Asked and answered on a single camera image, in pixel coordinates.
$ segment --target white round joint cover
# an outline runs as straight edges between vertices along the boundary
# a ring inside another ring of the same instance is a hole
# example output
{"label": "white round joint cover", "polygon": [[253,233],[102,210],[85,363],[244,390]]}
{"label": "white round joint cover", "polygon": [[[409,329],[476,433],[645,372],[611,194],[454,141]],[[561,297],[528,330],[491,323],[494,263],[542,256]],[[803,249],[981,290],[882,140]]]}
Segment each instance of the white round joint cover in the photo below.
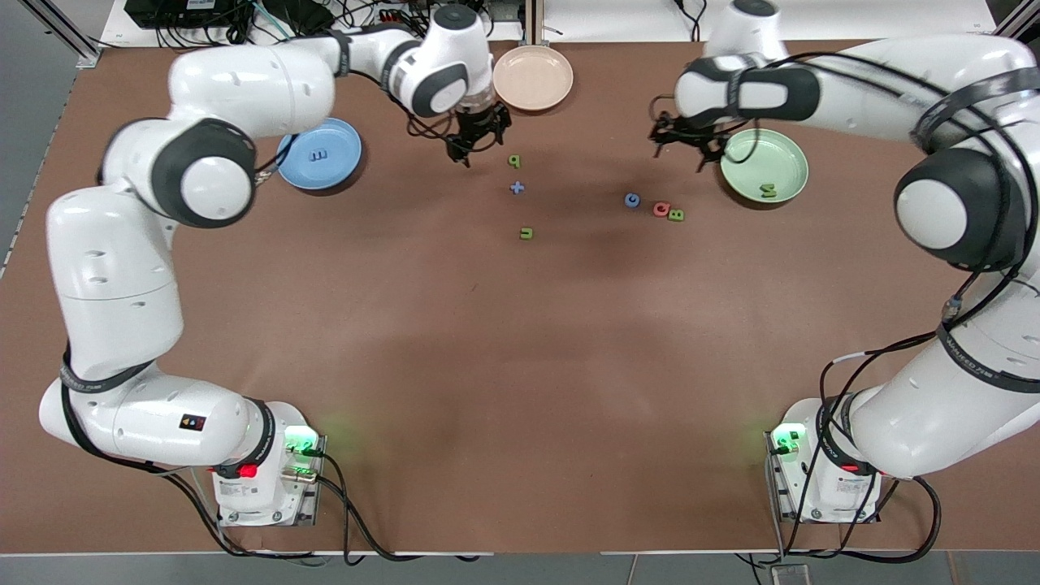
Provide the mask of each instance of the white round joint cover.
{"label": "white round joint cover", "polygon": [[443,113],[459,103],[459,100],[465,95],[466,80],[456,79],[434,94],[434,99],[430,100],[430,107],[437,113]]}
{"label": "white round joint cover", "polygon": [[209,220],[237,215],[250,203],[253,182],[234,161],[207,156],[191,163],[181,177],[184,203]]}
{"label": "white round joint cover", "polygon": [[961,240],[968,214],[957,193],[934,179],[907,185],[895,199],[895,217],[918,246],[943,250]]}

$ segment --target beige plate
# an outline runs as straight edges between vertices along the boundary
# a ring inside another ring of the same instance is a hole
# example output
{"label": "beige plate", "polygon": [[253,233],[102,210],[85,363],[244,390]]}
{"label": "beige plate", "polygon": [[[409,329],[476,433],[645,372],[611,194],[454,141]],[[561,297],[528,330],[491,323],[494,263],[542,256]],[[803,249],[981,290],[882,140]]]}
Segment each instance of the beige plate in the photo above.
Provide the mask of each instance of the beige plate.
{"label": "beige plate", "polygon": [[537,110],[564,101],[574,84],[567,58],[548,47],[517,47],[495,65],[495,91],[505,103]]}

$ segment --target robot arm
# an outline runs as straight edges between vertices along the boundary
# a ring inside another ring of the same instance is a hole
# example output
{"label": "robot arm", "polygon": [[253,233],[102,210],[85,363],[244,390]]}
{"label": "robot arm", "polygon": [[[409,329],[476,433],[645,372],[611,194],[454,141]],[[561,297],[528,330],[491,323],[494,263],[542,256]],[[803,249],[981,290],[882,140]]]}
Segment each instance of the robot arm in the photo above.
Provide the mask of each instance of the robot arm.
{"label": "robot arm", "polygon": [[[873,512],[880,482],[868,480],[878,470],[909,478],[942,469],[1040,418],[1040,337],[1034,332],[1040,251],[1025,236],[1038,204],[1030,175],[1040,152],[1040,76],[1026,47],[967,34],[885,40],[841,52],[852,58],[795,60],[778,41],[778,19],[762,0],[732,2],[705,56],[676,84],[678,116],[662,113],[651,139],[690,144],[705,160],[718,160],[728,137],[718,125],[765,118],[915,142],[932,154],[895,185],[900,226],[934,256],[982,275],[963,299],[962,314],[994,294],[970,319],[947,319],[888,383],[837,405],[801,401],[774,431],[774,440],[782,436],[797,446],[788,451],[788,451],[779,465],[785,509],[803,510],[806,522],[851,522],[864,498],[865,513]],[[922,78],[952,96],[857,59]],[[1015,273],[1010,285],[1009,271]],[[829,407],[848,437],[823,423]],[[824,455],[802,486],[802,465],[818,444]],[[808,497],[799,506],[803,488]]]}
{"label": "robot arm", "polygon": [[[176,227],[242,219],[255,195],[253,141],[320,124],[333,106],[335,77],[352,71],[381,80],[420,117],[500,105],[483,27],[461,5],[439,10],[421,44],[379,27],[179,57],[170,72],[168,116],[119,130],[101,184],[62,196],[48,210],[69,349],[40,405],[47,432],[92,453],[211,466],[223,515],[233,513],[237,524],[295,519],[306,491],[300,469],[308,465],[300,452],[317,440],[303,414],[170,376],[154,361],[183,330],[171,258]],[[457,160],[465,160],[469,151],[459,152]]]}

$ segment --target green plate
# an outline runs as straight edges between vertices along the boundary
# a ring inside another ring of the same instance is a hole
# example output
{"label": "green plate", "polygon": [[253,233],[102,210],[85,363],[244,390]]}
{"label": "green plate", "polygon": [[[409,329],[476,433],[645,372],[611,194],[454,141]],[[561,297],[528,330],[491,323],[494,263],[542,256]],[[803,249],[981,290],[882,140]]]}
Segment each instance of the green plate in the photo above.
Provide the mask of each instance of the green plate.
{"label": "green plate", "polygon": [[[751,158],[744,160],[754,148]],[[722,174],[733,189],[759,203],[781,203],[794,199],[809,180],[809,161],[795,141],[764,128],[737,132],[726,145]],[[762,185],[773,184],[776,196],[763,197]]]}

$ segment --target brown table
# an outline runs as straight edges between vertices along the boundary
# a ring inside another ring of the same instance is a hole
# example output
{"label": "brown table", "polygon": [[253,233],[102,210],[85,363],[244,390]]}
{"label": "brown table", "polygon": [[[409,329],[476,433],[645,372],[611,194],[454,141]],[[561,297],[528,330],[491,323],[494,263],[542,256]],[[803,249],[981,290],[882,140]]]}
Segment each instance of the brown table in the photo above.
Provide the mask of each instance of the brown table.
{"label": "brown table", "polygon": [[[699,46],[556,47],[575,70],[571,96],[518,115],[508,146],[470,170],[406,135],[371,83],[340,81],[335,116],[365,139],[363,176],[327,198],[276,177],[239,224],[181,229],[186,330],[160,363],[300,407],[394,550],[773,548],[761,432],[815,393],[832,357],[934,327],[962,278],[892,218],[892,186],[919,155],[778,126],[805,149],[809,184],[787,205],[749,209],[713,172],[694,172],[693,150],[651,158],[647,103]],[[215,548],[164,482],[36,422],[64,344],[45,210],[92,183],[116,127],[165,113],[172,58],[111,50],[80,74],[0,280],[0,552]],[[505,163],[513,153],[520,171]],[[522,196],[506,188],[515,180]],[[626,208],[628,192],[648,204]],[[685,222],[653,218],[659,199]],[[909,357],[882,360],[864,384]],[[1030,431],[934,474],[938,546],[1040,549],[1038,449]],[[338,550],[340,518],[326,499],[317,528],[240,536]],[[929,518],[908,486],[852,543],[912,549]],[[837,542],[838,527],[809,528],[801,544]]]}

